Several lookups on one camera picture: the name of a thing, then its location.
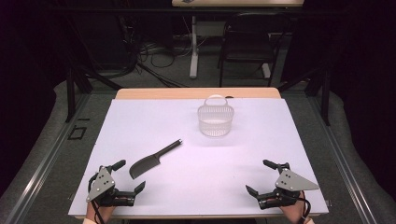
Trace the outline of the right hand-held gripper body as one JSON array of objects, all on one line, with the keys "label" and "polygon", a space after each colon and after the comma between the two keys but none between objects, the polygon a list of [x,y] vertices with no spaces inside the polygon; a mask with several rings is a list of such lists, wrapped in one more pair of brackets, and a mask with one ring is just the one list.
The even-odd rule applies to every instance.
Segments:
[{"label": "right hand-held gripper body", "polygon": [[270,193],[259,194],[257,201],[260,209],[293,205],[299,200],[301,191],[319,189],[318,184],[294,173],[287,162],[278,164],[280,170],[276,188]]}]

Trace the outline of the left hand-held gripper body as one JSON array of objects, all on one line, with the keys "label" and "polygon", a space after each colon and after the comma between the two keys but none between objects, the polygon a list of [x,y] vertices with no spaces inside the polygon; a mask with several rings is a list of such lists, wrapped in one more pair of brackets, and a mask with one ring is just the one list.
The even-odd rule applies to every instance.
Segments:
[{"label": "left hand-held gripper body", "polygon": [[104,207],[134,205],[135,193],[119,191],[112,177],[113,171],[117,171],[117,168],[101,166],[99,172],[89,180],[87,203],[96,203]]}]

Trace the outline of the black kitchen knife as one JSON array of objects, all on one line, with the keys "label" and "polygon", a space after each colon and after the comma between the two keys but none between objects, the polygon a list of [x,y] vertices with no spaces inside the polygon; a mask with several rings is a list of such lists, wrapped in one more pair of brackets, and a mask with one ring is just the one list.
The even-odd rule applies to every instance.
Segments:
[{"label": "black kitchen knife", "polygon": [[169,151],[175,149],[176,147],[179,147],[182,144],[182,140],[178,139],[172,144],[170,144],[167,147],[164,147],[163,149],[157,151],[156,153],[153,153],[151,155],[148,155],[147,157],[135,162],[129,170],[129,174],[132,179],[136,179],[139,176],[141,176],[143,173],[147,172],[148,170],[152,169],[153,167],[159,165],[160,162],[160,157],[163,156],[164,154],[168,153]]}]

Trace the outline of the white plastic basket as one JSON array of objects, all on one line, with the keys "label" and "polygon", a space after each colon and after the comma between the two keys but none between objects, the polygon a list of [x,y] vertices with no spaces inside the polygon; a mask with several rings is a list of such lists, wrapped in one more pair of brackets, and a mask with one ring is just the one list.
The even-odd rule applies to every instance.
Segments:
[{"label": "white plastic basket", "polygon": [[228,100],[218,94],[210,95],[197,109],[199,130],[209,137],[221,137],[232,128],[234,110]]}]

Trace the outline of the person's left hand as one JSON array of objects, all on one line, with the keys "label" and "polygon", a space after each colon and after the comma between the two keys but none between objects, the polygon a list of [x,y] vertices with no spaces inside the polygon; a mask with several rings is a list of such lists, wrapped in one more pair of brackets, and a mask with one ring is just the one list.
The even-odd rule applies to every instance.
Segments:
[{"label": "person's left hand", "polygon": [[115,206],[102,207],[93,203],[87,203],[87,212],[84,218],[93,220],[98,224],[107,224],[114,210]]}]

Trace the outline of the person's right hand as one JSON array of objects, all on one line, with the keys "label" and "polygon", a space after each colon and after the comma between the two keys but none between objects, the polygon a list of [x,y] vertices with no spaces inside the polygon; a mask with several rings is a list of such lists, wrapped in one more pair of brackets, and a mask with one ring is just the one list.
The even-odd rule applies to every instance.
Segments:
[{"label": "person's right hand", "polygon": [[305,202],[305,195],[303,191],[300,192],[299,200],[295,204],[281,206],[280,209],[291,224],[300,224],[301,219],[310,217],[308,215],[308,205]]}]

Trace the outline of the black metal stand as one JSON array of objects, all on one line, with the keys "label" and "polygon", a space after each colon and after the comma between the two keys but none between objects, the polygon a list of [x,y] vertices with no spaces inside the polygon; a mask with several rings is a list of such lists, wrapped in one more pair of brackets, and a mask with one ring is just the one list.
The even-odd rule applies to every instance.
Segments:
[{"label": "black metal stand", "polygon": [[63,34],[64,38],[64,55],[68,61],[69,70],[66,75],[66,92],[67,92],[67,117],[66,122],[70,122],[71,119],[77,113],[76,103],[76,90],[78,87],[83,94],[89,94],[93,90],[93,86],[89,81],[90,77],[100,81],[112,90],[118,91],[121,89],[121,85],[116,84],[110,79],[100,75],[93,68],[89,67],[84,63],[76,54],[74,44],[70,37]]},{"label": "black metal stand", "polygon": [[308,84],[304,90],[307,96],[316,96],[321,91],[320,100],[320,117],[324,123],[329,126],[329,102],[330,102],[330,84],[331,84],[331,66],[324,63],[308,72],[303,73],[294,79],[287,81],[285,84],[277,87],[279,92],[288,90],[297,85],[304,79],[309,78]]}]

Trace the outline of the black chair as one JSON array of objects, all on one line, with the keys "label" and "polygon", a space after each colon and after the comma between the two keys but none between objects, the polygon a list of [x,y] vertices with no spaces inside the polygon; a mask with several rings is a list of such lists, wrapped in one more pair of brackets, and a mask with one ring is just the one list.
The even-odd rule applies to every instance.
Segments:
[{"label": "black chair", "polygon": [[232,15],[223,26],[219,52],[219,86],[223,85],[225,63],[255,63],[270,69],[272,84],[282,40],[291,26],[281,13],[242,12]]}]

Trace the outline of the wooden desk with white legs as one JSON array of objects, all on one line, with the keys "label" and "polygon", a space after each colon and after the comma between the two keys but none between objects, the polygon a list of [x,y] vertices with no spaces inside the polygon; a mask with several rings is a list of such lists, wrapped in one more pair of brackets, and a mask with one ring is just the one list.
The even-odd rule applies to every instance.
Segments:
[{"label": "wooden desk with white legs", "polygon": [[[237,8],[237,7],[301,7],[304,0],[172,0],[173,7],[188,8]],[[190,78],[198,75],[198,44],[197,44],[197,20],[191,18],[191,69]]]}]

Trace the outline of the metal floor rail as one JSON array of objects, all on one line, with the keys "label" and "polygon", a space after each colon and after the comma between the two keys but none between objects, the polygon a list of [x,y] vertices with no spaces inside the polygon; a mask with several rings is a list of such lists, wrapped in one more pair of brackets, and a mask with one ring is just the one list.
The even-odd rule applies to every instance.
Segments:
[{"label": "metal floor rail", "polygon": [[24,165],[0,198],[0,224],[80,224],[68,214],[92,152],[89,95],[68,122],[58,101]]},{"label": "metal floor rail", "polygon": [[377,224],[375,216],[368,205],[366,198],[362,194],[361,187],[353,175],[352,170],[347,163],[347,159],[339,143],[337,142],[331,127],[327,125],[321,116],[320,104],[318,100],[315,97],[308,97],[308,102],[314,110],[318,123],[325,132],[326,138],[330,142],[330,152],[332,153],[333,160],[336,163],[341,177],[343,178],[348,194],[354,203],[362,224]]}]

